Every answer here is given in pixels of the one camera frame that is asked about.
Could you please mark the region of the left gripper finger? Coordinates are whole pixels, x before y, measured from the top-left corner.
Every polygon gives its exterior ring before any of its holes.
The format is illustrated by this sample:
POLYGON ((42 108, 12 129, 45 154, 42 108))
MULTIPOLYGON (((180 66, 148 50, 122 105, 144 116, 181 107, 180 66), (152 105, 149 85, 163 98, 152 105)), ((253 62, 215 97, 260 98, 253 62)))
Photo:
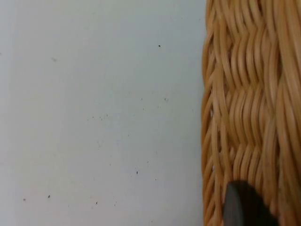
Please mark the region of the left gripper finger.
POLYGON ((224 226, 279 225, 255 188, 243 180, 227 184, 222 219, 224 226))

